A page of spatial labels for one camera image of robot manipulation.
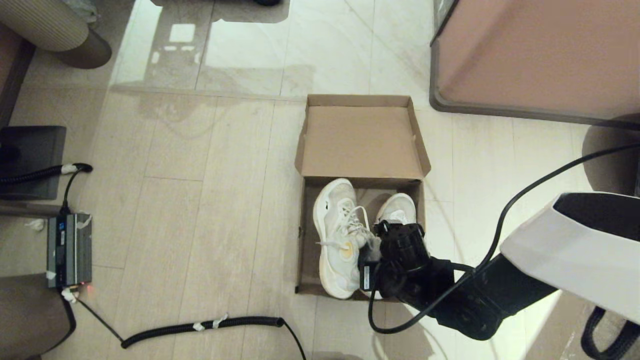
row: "box lid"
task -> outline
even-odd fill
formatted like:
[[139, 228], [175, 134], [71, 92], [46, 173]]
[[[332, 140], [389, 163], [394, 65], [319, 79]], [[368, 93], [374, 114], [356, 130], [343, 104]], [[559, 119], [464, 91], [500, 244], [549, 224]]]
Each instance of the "box lid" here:
[[296, 168], [305, 177], [422, 180], [431, 164], [411, 97], [309, 95]]

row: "black wheel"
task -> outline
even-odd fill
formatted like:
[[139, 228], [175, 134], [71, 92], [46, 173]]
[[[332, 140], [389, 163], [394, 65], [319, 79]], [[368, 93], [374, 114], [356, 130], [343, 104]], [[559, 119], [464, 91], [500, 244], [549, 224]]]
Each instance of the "black wheel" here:
[[253, 1], [264, 6], [273, 6], [280, 2], [280, 0], [253, 0]]

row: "white sneaker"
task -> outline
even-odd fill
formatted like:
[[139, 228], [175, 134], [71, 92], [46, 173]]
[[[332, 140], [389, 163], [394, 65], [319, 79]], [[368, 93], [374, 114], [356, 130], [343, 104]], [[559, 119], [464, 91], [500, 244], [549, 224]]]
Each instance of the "white sneaker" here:
[[405, 193], [397, 193], [391, 196], [378, 211], [376, 224], [382, 220], [403, 225], [415, 224], [417, 220], [413, 199]]
[[[357, 211], [364, 213], [365, 225]], [[347, 179], [336, 179], [322, 189], [314, 204], [314, 224], [320, 235], [320, 282], [329, 295], [347, 299], [360, 287], [360, 247], [373, 238], [367, 213], [356, 206], [356, 193]]]

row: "cardboard box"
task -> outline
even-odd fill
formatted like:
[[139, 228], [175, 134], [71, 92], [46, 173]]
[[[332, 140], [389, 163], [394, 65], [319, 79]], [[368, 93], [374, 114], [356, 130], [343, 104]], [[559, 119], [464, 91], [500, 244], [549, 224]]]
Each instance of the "cardboard box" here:
[[[370, 225], [397, 192], [412, 197], [424, 225], [422, 180], [431, 165], [408, 96], [309, 95], [296, 168], [304, 180], [296, 293], [329, 296], [320, 283], [321, 247], [312, 211], [332, 180], [346, 177], [353, 183]], [[366, 297], [357, 291], [352, 299]]]

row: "marble floor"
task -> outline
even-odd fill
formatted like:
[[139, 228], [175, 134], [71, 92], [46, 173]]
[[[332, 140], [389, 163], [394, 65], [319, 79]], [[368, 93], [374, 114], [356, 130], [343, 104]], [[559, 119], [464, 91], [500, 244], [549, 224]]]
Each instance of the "marble floor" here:
[[[94, 218], [93, 283], [82, 297], [122, 336], [228, 312], [286, 318], [316, 360], [561, 357], [584, 308], [569, 294], [507, 319], [489, 341], [430, 318], [382, 336], [369, 328], [363, 302], [294, 294], [301, 179], [293, 161], [305, 97], [412, 96], [433, 166], [428, 247], [470, 265], [515, 192], [579, 157], [588, 138], [624, 135], [431, 109], [431, 1], [167, 3], [97, 0], [94, 27], [113, 46], [112, 60], [79, 70], [38, 51], [11, 121], [66, 126], [64, 161], [95, 167], [70, 194], [72, 207]], [[559, 192], [592, 183], [578, 167], [535, 189], [504, 234]], [[28, 221], [0, 217], [0, 275], [43, 272], [45, 234]], [[299, 358], [286, 331], [255, 327], [122, 350], [83, 308], [74, 313], [77, 330], [45, 359]], [[411, 314], [398, 304], [376, 308], [387, 327]]]

